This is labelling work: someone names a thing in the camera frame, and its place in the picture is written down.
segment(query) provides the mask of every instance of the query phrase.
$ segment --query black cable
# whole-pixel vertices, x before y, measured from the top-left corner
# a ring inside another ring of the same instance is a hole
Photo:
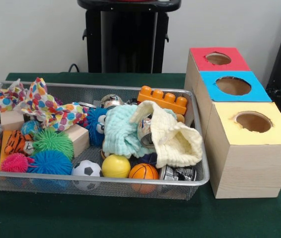
[[[71,64],[71,66],[70,66],[70,68],[69,68],[69,70],[68,70],[69,73],[71,72],[71,70],[72,70],[73,67],[75,67],[75,68],[76,68],[76,71],[77,71],[78,73],[80,73],[80,70],[79,70],[78,66],[77,66],[75,63]]]

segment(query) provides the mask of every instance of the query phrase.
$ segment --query red box top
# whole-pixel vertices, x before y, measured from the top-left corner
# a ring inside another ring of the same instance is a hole
[[[251,71],[236,48],[191,48],[199,71]]]

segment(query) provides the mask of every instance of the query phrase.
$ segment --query soccer ball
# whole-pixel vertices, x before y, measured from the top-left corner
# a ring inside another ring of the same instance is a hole
[[[93,163],[89,160],[83,160],[77,163],[72,169],[72,175],[74,176],[102,176],[101,167],[97,163]],[[99,182],[88,182],[88,181],[73,181],[73,184],[76,188],[83,191],[90,191],[97,188]]]

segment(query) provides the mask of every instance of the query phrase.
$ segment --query black stand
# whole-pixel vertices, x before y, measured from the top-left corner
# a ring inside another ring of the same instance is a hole
[[[86,11],[89,72],[161,73],[168,15],[181,0],[77,0]]]

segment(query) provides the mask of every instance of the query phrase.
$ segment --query box hole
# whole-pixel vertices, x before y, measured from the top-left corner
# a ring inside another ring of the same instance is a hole
[[[236,117],[236,122],[249,131],[263,133],[271,129],[272,123],[258,112],[243,112]]]
[[[234,96],[242,96],[251,91],[251,85],[241,78],[226,76],[215,83],[222,92]]]
[[[206,56],[207,60],[216,65],[223,65],[231,63],[231,58],[225,54],[213,52]]]

